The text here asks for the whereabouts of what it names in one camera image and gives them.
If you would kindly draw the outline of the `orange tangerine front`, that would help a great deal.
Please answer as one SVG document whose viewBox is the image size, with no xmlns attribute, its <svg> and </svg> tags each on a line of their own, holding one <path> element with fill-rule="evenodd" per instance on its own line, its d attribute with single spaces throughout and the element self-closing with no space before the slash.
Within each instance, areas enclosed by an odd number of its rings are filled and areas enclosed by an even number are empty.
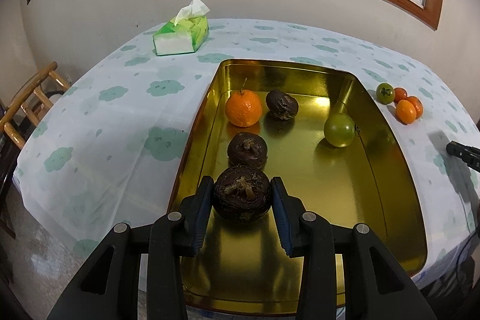
<svg viewBox="0 0 480 320">
<path fill-rule="evenodd" d="M 395 107 L 395 116 L 402 124 L 412 124 L 416 120 L 416 109 L 410 101 L 403 99 Z"/>
</svg>

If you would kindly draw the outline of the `orange tangerine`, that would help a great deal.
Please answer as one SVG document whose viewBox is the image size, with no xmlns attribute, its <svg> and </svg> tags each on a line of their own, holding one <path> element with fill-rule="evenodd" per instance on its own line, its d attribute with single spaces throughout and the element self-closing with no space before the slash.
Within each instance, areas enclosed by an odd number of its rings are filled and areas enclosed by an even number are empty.
<svg viewBox="0 0 480 320">
<path fill-rule="evenodd" d="M 416 110 L 416 119 L 421 118 L 423 115 L 424 108 L 420 99 L 415 96 L 409 96 L 407 97 L 407 100 L 413 105 L 413 107 Z"/>
<path fill-rule="evenodd" d="M 395 116 L 402 124 L 412 124 L 416 120 L 416 109 L 410 101 L 403 99 L 395 107 Z"/>
</svg>

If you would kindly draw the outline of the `small red tomato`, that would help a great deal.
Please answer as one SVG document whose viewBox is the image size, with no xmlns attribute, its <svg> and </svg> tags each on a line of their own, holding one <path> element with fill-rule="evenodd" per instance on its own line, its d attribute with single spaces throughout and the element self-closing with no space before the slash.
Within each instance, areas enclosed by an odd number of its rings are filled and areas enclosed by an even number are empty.
<svg viewBox="0 0 480 320">
<path fill-rule="evenodd" d="M 404 88 L 397 87 L 394 89 L 394 103 L 398 104 L 402 100 L 408 98 L 408 93 Z"/>
</svg>

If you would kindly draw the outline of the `gold red metal tin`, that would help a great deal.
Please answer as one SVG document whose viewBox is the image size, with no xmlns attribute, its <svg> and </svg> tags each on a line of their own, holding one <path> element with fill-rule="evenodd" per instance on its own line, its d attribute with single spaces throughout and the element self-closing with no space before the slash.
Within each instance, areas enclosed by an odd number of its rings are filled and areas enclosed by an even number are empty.
<svg viewBox="0 0 480 320">
<path fill-rule="evenodd" d="M 264 113 L 250 131 L 268 146 L 264 173 L 278 176 L 304 206 L 342 227 L 369 225 L 405 269 L 425 265 L 427 243 L 416 185 L 383 112 L 351 73 L 311 64 L 269 60 L 223 61 L 213 76 L 185 146 L 169 210 L 193 194 L 202 177 L 217 178 L 229 165 L 227 147 L 238 133 L 225 103 L 244 80 L 265 97 L 280 90 L 298 101 L 295 118 Z M 344 148 L 324 136 L 329 115 L 355 122 Z M 297 308 L 303 262 L 281 247 L 272 214 L 246 229 L 209 219 L 199 254 L 181 261 L 188 305 L 244 315 L 291 315 Z"/>
</svg>

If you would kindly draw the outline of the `large green tomato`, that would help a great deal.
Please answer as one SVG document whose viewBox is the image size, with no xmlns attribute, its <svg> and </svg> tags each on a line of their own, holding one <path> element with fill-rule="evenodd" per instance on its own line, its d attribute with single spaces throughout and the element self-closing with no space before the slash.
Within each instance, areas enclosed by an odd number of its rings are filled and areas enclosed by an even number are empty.
<svg viewBox="0 0 480 320">
<path fill-rule="evenodd" d="M 347 147 L 355 139 L 355 126 L 355 122 L 350 115 L 344 113 L 331 114 L 324 125 L 325 139 L 334 147 Z"/>
</svg>

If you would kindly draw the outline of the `small dark passion fruit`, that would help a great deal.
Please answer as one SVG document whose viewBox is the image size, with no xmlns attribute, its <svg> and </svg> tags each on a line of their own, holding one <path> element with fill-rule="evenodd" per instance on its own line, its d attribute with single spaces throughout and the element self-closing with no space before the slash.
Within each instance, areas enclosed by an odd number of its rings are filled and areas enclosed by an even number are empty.
<svg viewBox="0 0 480 320">
<path fill-rule="evenodd" d="M 295 118 L 299 112 L 298 101 L 277 89 L 267 94 L 266 104 L 273 117 L 284 121 Z"/>
</svg>

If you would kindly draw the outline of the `orange with stem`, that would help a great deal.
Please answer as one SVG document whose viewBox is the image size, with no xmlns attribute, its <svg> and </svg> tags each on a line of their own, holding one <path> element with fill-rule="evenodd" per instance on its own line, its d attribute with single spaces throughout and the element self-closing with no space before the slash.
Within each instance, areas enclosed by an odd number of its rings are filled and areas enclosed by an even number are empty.
<svg viewBox="0 0 480 320">
<path fill-rule="evenodd" d="M 246 89 L 247 80 L 234 91 L 225 103 L 224 111 L 230 124 L 247 128 L 258 123 L 263 114 L 262 101 L 257 93 Z"/>
</svg>

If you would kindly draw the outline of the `orange tangerine rear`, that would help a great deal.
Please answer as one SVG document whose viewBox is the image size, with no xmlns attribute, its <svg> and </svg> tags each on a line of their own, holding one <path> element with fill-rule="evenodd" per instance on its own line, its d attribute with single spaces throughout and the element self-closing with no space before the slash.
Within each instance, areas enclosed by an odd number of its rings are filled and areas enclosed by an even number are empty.
<svg viewBox="0 0 480 320">
<path fill-rule="evenodd" d="M 413 107 L 416 110 L 416 119 L 421 118 L 423 115 L 424 108 L 420 99 L 415 96 L 409 96 L 407 97 L 407 100 L 413 105 Z"/>
</svg>

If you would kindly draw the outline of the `small green tomato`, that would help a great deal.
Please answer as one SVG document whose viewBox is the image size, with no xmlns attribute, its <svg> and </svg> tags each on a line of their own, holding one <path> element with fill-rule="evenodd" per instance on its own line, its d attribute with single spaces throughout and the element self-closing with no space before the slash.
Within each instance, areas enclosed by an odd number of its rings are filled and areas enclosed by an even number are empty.
<svg viewBox="0 0 480 320">
<path fill-rule="evenodd" d="M 389 105 L 395 100 L 395 89 L 388 83 L 380 83 L 376 88 L 376 98 L 383 105 Z"/>
</svg>

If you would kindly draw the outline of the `cloud-pattern tablecloth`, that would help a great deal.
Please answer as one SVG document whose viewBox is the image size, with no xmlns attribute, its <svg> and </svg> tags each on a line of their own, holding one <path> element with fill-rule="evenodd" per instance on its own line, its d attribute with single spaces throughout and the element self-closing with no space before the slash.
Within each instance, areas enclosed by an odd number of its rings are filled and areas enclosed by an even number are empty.
<svg viewBox="0 0 480 320">
<path fill-rule="evenodd" d="M 446 143 L 479 144 L 479 130 L 453 91 L 425 64 L 323 28 L 261 19 L 213 19 L 193 54 L 158 57 L 148 29 L 67 91 L 22 149 L 14 180 L 24 206 L 79 257 L 120 222 L 153 222 L 168 198 L 196 111 L 219 64 L 274 59 L 353 73 L 368 89 L 387 82 L 422 101 L 404 126 L 383 108 L 406 155 L 421 202 L 425 286 L 452 270 L 472 243 L 479 175 L 448 156 Z"/>
</svg>

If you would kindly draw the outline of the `green tissue box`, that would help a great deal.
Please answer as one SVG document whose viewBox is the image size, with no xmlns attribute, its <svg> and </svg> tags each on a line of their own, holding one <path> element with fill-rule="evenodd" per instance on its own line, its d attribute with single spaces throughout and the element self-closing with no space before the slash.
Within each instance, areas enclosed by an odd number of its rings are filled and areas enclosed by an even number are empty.
<svg viewBox="0 0 480 320">
<path fill-rule="evenodd" d="M 182 7 L 176 16 L 153 34 L 155 55 L 195 53 L 207 38 L 209 11 L 201 0 L 192 0 Z"/>
</svg>

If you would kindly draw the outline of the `bamboo chair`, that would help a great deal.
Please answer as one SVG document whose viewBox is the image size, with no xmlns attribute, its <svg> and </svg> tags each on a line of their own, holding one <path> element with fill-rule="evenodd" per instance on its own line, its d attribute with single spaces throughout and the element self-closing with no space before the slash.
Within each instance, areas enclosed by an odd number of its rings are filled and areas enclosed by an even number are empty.
<svg viewBox="0 0 480 320">
<path fill-rule="evenodd" d="M 71 87 L 71 84 L 61 76 L 58 71 L 58 63 L 51 62 L 46 67 L 35 73 L 13 96 L 7 105 L 7 110 L 1 115 L 1 133 L 5 134 L 13 144 L 22 150 L 26 141 L 20 134 L 20 130 L 14 125 L 14 118 L 21 111 L 30 124 L 38 127 L 41 122 L 39 114 L 43 111 L 46 114 L 54 105 L 51 95 L 48 95 L 43 85 L 51 79 L 58 90 L 54 91 L 54 95 L 64 95 Z"/>
</svg>

